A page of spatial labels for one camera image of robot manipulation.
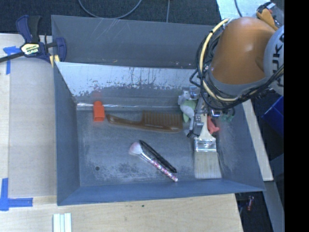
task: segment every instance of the yellow label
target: yellow label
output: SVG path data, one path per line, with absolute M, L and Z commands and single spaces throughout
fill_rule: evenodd
M 40 46 L 38 44 L 25 44 L 24 46 L 21 47 L 21 50 L 26 54 L 26 55 L 32 55 L 35 54 L 39 51 Z

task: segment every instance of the blue box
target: blue box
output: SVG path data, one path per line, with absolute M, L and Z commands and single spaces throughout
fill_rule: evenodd
M 281 96 L 263 115 L 264 119 L 272 129 L 274 129 L 282 138 L 284 137 L 284 112 L 283 96 Z

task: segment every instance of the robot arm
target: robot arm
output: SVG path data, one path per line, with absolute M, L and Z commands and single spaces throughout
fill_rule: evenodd
M 216 44 L 211 44 L 216 30 L 227 22 Z M 200 93 L 188 136 L 199 135 L 201 113 L 231 119 L 234 107 L 251 97 L 270 90 L 283 96 L 283 55 L 284 25 L 275 29 L 261 19 L 240 17 L 214 27 L 197 53 L 199 83 L 190 79 Z

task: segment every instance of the orange block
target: orange block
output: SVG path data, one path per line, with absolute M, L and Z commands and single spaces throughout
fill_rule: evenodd
M 102 102 L 95 101 L 93 103 L 93 121 L 103 121 L 105 118 L 105 111 Z

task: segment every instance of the white brush bristles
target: white brush bristles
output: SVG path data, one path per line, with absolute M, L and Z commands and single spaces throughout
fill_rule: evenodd
M 141 148 L 141 145 L 138 142 L 133 143 L 129 149 L 130 155 L 140 155 L 142 152 L 143 149 Z
M 194 175 L 197 179 L 222 178 L 217 151 L 194 152 Z

